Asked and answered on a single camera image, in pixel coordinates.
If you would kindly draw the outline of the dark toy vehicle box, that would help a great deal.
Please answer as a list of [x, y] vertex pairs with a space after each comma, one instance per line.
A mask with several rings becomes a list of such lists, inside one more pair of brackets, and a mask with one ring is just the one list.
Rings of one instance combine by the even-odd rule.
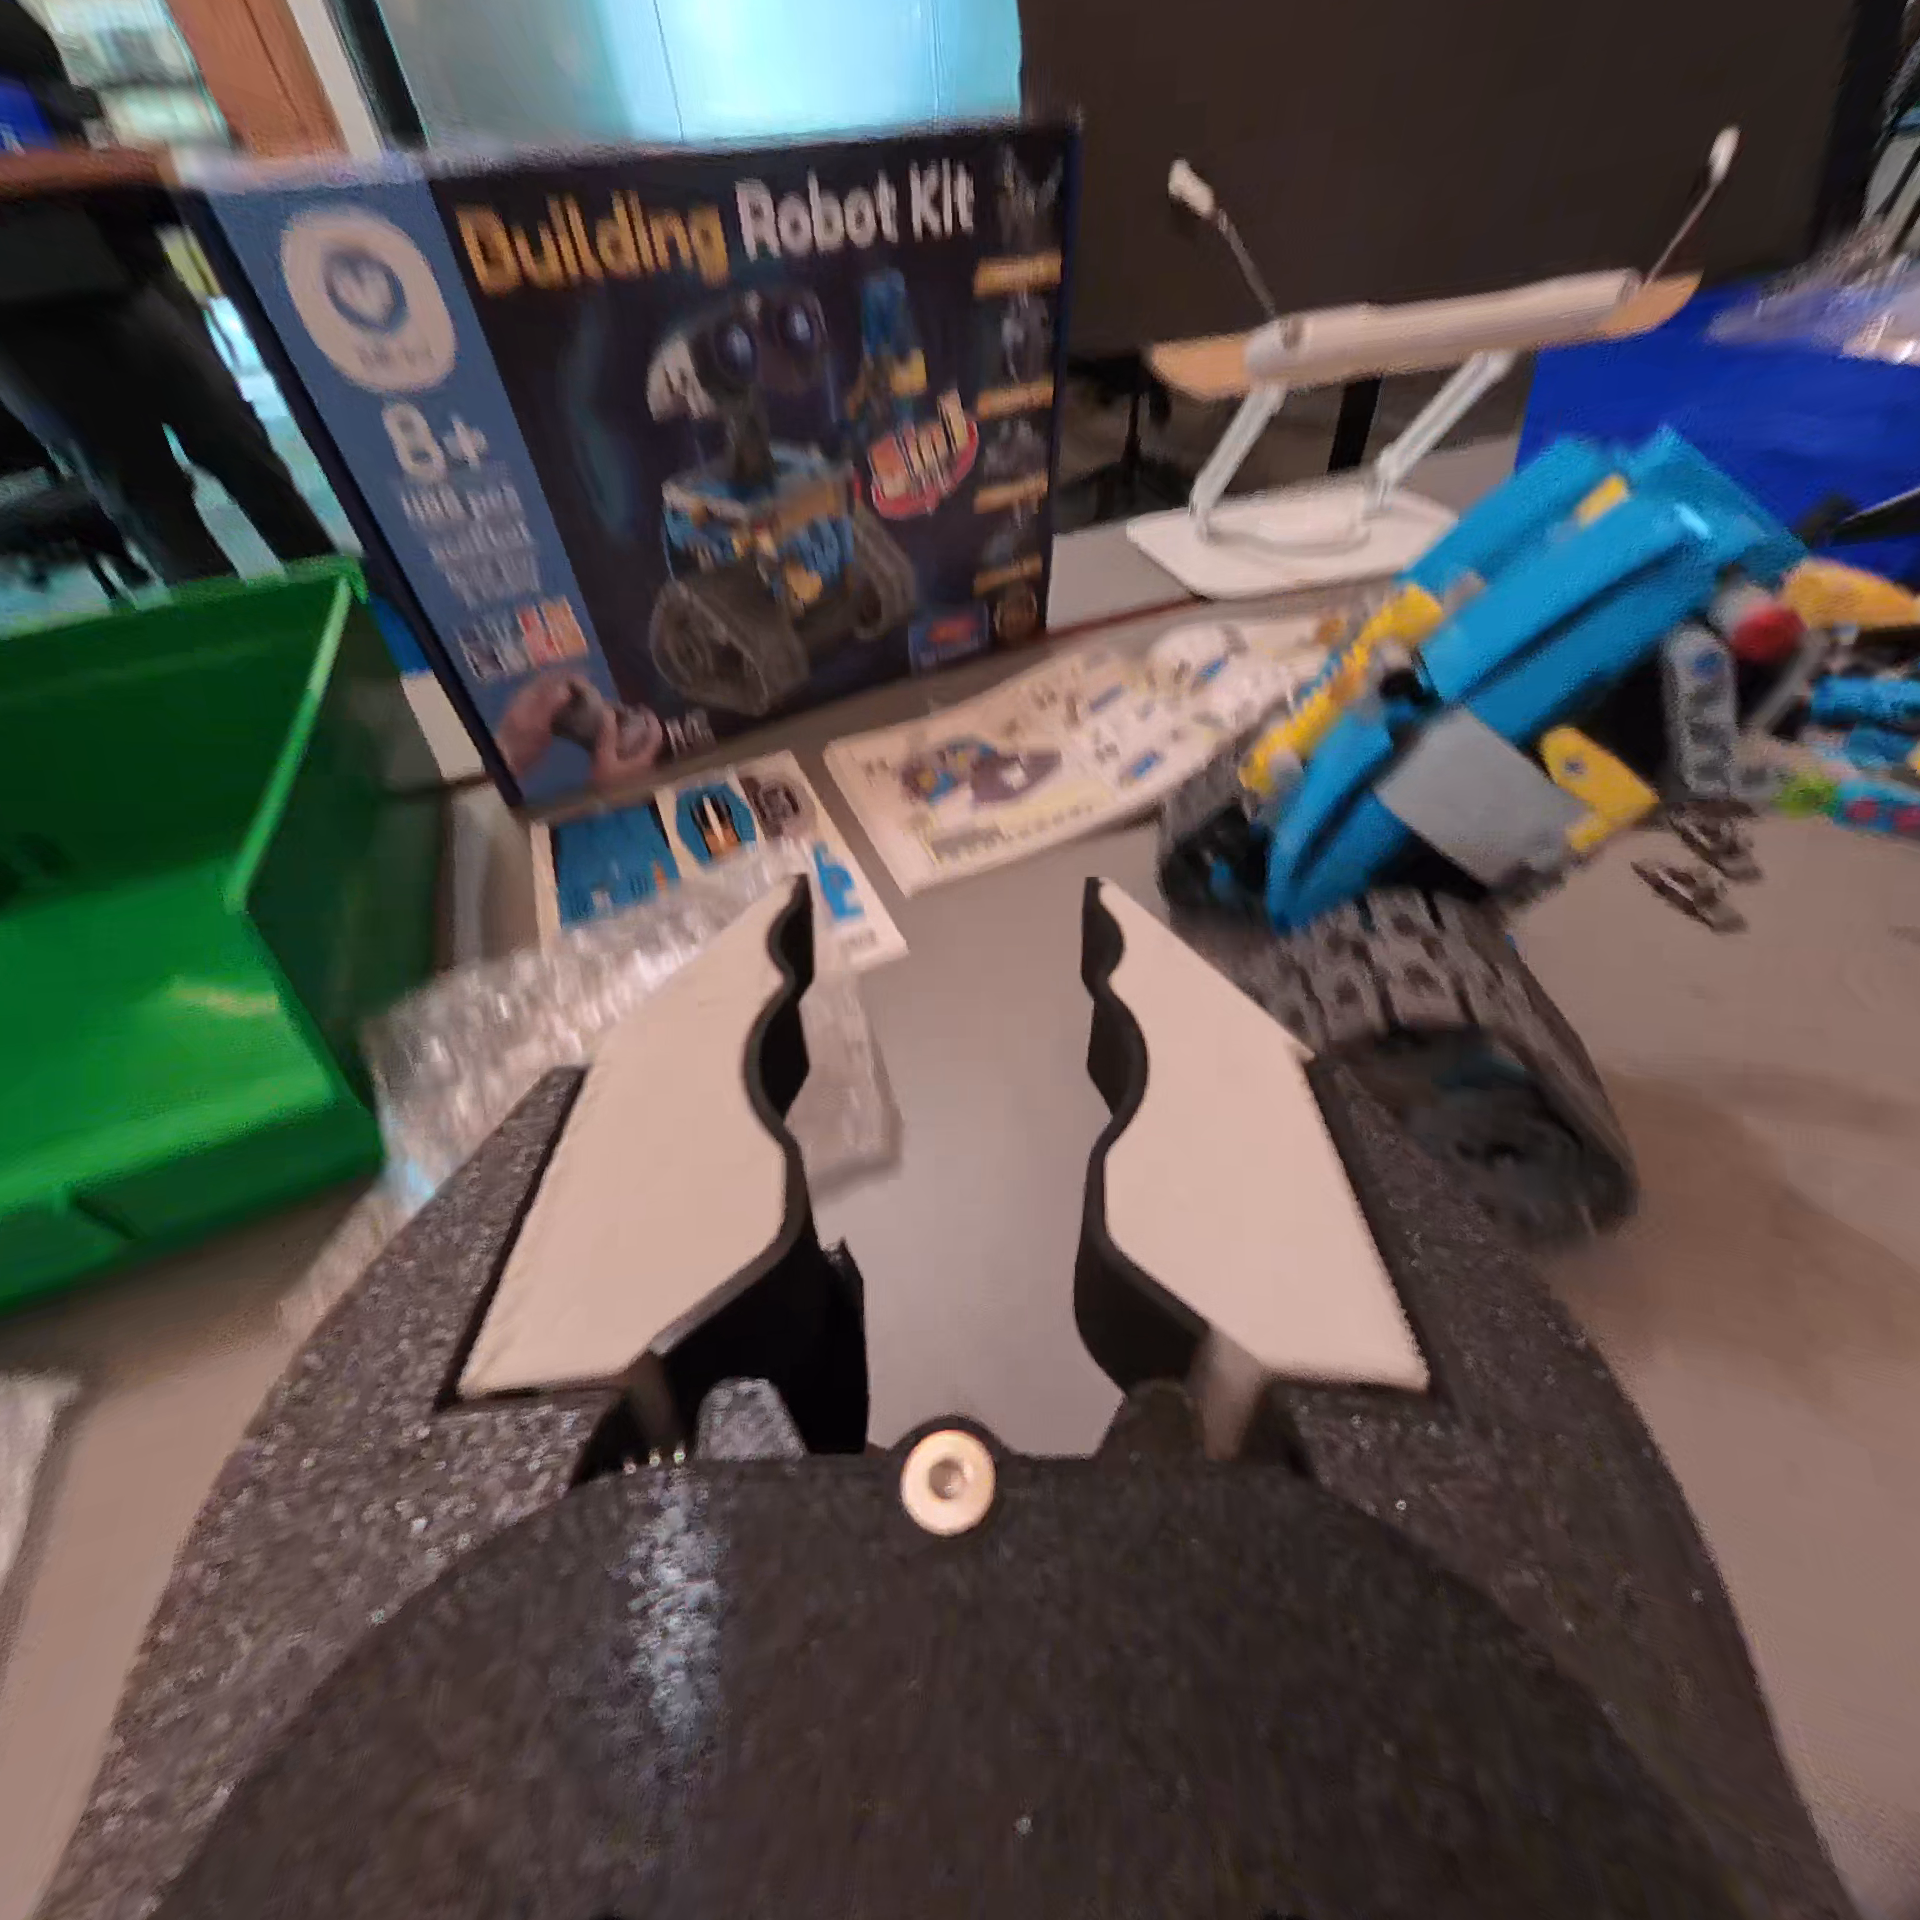
[[1050, 624], [1070, 116], [228, 160], [213, 262], [510, 801]]

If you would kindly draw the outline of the green plastic bin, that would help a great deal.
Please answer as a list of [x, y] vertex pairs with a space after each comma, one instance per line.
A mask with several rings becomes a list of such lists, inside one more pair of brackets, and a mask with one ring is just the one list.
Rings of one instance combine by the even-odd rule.
[[349, 559], [4, 636], [4, 1312], [374, 1170], [442, 840]]

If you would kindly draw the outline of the blue storage bin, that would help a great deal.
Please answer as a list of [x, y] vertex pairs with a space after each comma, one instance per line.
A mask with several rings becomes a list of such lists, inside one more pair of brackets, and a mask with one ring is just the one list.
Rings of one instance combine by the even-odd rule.
[[1893, 356], [1835, 351], [1798, 334], [1721, 338], [1721, 312], [1758, 282], [1699, 294], [1628, 342], [1533, 361], [1516, 461], [1559, 439], [1644, 440], [1671, 428], [1777, 518], [1798, 524], [1833, 496], [1877, 506], [1918, 482], [1916, 257], [1868, 294], [1849, 332], [1890, 306]]

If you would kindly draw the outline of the bubble wrap bag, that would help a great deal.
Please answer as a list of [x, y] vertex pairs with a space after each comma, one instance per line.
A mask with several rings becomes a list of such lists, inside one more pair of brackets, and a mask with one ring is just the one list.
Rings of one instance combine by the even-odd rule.
[[[293, 1325], [323, 1319], [545, 1072], [586, 1064], [622, 1016], [786, 884], [756, 869], [697, 879], [554, 943], [458, 967], [374, 1020], [367, 1053], [386, 1162], [294, 1288]], [[803, 1002], [811, 1069], [789, 1125], [809, 1178], [835, 1190], [895, 1161], [898, 1112], [855, 964], [836, 952], [820, 904], [813, 934], [815, 982]]]

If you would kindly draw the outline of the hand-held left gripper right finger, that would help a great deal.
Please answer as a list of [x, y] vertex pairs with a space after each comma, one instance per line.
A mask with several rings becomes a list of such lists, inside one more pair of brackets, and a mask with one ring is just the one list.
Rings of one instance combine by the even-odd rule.
[[1214, 1462], [1306, 1450], [1308, 1401], [1434, 1415], [1434, 1365], [1279, 1020], [1108, 878], [1081, 897], [1087, 1153], [1076, 1333], [1130, 1407]]

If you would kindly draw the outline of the open instruction booklet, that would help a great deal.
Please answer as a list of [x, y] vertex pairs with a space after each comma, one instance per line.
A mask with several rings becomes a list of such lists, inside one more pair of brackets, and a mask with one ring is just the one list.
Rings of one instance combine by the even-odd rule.
[[1187, 622], [1140, 654], [1054, 656], [955, 706], [835, 741], [822, 762], [903, 895], [1155, 810], [1303, 692], [1337, 620]]

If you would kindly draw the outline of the grey desk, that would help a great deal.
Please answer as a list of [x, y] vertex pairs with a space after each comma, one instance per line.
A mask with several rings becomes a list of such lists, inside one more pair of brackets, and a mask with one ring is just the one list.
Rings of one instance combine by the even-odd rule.
[[[1151, 900], [1108, 831], [900, 895], [825, 744], [1025, 669], [982, 657], [717, 753], [791, 749], [907, 954], [863, 977], [898, 1162], [819, 1201], [869, 1284], [871, 1431], [946, 1410], [1087, 1449], [1113, 1391], [1073, 1330], [1101, 1119], [1076, 975], [1086, 874]], [[1619, 842], [1521, 945], [1603, 1069], [1639, 1214], [1543, 1261], [1666, 1450], [1743, 1623], [1782, 1751], [1863, 1916], [1916, 1916], [1916, 846], [1765, 818], [1746, 930], [1661, 903]], [[4, 1589], [3, 1913], [35, 1916], [146, 1621], [211, 1482], [305, 1330], [339, 1188], [4, 1324], [4, 1369], [70, 1376]]]

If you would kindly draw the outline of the blue toy vehicle with wheels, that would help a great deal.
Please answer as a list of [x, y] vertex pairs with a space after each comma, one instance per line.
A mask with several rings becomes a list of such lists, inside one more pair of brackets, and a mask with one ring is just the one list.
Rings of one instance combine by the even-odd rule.
[[1660, 641], [1801, 559], [1673, 432], [1562, 439], [1163, 806], [1172, 930], [1524, 1241], [1619, 1226], [1642, 1181], [1513, 921], [1647, 826], [1619, 736]]

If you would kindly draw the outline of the pile of small building bricks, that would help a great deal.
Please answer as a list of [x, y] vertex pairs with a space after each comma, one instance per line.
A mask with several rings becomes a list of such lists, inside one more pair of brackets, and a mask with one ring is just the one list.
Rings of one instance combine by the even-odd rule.
[[1845, 559], [1730, 574], [1654, 649], [1619, 736], [1631, 826], [1778, 810], [1916, 842], [1916, 589]]

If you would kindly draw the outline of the blue printed sticker sheet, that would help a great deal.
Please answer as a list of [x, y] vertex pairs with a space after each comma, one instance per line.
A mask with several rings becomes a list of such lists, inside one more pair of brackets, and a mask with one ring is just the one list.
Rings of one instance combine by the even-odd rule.
[[907, 958], [895, 919], [793, 751], [687, 775], [630, 805], [534, 824], [539, 938], [770, 847], [799, 858], [822, 925], [851, 968], [873, 972]]

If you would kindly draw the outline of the black panel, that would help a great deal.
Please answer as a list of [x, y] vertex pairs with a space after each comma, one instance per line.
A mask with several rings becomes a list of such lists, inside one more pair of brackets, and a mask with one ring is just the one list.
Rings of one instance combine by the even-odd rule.
[[1081, 127], [1070, 354], [1108, 361], [1265, 314], [1167, 196], [1175, 160], [1279, 311], [1647, 269], [1705, 286], [1806, 257], [1865, 193], [1905, 5], [1037, 2], [1034, 112]]

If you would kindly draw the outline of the white laptop stand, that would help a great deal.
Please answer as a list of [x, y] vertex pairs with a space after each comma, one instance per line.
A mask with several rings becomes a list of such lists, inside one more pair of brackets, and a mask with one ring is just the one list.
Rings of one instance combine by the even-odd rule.
[[[1411, 476], [1521, 359], [1637, 338], [1694, 297], [1699, 271], [1675, 269], [1675, 255], [1721, 191], [1740, 146], [1740, 126], [1716, 132], [1701, 188], [1647, 271], [1583, 271], [1402, 303], [1273, 308], [1246, 332], [1151, 345], [1145, 364], [1163, 385], [1188, 400], [1235, 400], [1236, 410], [1194, 478], [1187, 505], [1133, 517], [1127, 536], [1207, 601], [1397, 574], [1453, 524], [1449, 510], [1409, 487]], [[1362, 468], [1230, 496], [1289, 396], [1434, 369], [1445, 369], [1447, 382]]]

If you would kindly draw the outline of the crumpled clear plastic wrap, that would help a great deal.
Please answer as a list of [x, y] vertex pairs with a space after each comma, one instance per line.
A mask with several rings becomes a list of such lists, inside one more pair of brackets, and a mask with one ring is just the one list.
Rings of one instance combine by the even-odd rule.
[[1716, 345], [1795, 346], [1916, 368], [1918, 257], [1826, 253], [1729, 303], [1707, 336]]

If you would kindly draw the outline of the pile of grey links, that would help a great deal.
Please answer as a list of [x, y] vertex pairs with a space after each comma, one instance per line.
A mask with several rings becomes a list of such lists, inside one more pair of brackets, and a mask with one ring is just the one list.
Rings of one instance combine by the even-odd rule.
[[1629, 871], [1668, 909], [1724, 937], [1746, 932], [1737, 889], [1758, 884], [1750, 813], [1732, 805], [1666, 805], [1652, 813], [1647, 846]]

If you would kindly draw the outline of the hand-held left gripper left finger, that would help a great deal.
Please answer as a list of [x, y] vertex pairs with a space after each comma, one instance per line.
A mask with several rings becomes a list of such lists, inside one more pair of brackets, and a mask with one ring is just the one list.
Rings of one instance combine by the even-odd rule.
[[651, 1446], [766, 1380], [825, 1446], [825, 1250], [789, 1112], [809, 1079], [809, 884], [754, 900], [595, 1046], [458, 1394], [626, 1391]]

